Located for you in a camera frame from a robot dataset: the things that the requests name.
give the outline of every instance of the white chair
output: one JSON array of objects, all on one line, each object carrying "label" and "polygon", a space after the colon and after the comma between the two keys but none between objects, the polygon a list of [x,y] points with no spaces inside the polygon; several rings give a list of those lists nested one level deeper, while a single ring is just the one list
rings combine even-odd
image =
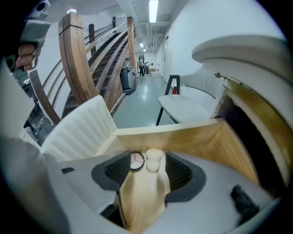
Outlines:
[{"label": "white chair", "polygon": [[41,151],[58,162],[93,157],[117,127],[98,95],[80,105],[53,129]]},{"label": "white chair", "polygon": [[[173,79],[177,81],[178,94],[169,94]],[[158,98],[161,110],[156,125],[160,123],[163,110],[177,123],[212,118],[225,90],[223,81],[202,68],[190,75],[171,75],[165,95]],[[197,89],[196,101],[181,95],[180,85]]]}]

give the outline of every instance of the finger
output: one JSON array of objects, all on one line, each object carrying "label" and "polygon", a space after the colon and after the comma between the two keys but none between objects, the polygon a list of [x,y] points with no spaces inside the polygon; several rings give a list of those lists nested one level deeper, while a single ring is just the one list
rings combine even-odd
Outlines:
[{"label": "finger", "polygon": [[18,55],[19,56],[29,55],[33,53],[35,50],[36,50],[36,46],[34,44],[21,45],[18,49]]},{"label": "finger", "polygon": [[23,70],[24,71],[28,71],[29,69],[31,69],[33,67],[33,63],[31,63],[31,64],[29,64],[29,65],[25,65],[24,67],[23,67]]},{"label": "finger", "polygon": [[21,67],[21,66],[29,65],[33,61],[34,58],[35,58],[34,53],[30,55],[26,55],[26,56],[20,56],[17,58],[16,66]]}]

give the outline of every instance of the white ball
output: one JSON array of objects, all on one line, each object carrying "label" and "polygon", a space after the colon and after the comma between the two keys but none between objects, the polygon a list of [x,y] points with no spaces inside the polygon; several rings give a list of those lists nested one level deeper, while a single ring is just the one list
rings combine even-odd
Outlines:
[{"label": "white ball", "polygon": [[146,152],[146,159],[161,160],[163,157],[163,152],[159,149],[148,149]]},{"label": "white ball", "polygon": [[161,162],[158,160],[147,160],[146,168],[151,173],[157,173],[160,169]]}]

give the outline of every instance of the ribbed black pad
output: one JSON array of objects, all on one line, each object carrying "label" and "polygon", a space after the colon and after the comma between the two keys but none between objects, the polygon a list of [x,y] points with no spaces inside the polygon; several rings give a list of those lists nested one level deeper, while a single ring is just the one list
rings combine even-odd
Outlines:
[{"label": "ribbed black pad", "polygon": [[206,174],[199,166],[166,151],[166,172],[171,192],[166,202],[185,202],[194,198],[206,184]]},{"label": "ribbed black pad", "polygon": [[92,170],[93,180],[104,190],[119,191],[130,171],[131,151],[127,150]]}]

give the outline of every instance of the black pants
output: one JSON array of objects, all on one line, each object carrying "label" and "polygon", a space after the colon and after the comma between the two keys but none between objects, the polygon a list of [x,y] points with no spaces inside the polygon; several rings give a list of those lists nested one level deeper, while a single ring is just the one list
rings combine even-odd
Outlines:
[{"label": "black pants", "polygon": [[145,76],[145,74],[143,73],[143,66],[139,66],[139,71],[141,76]]}]

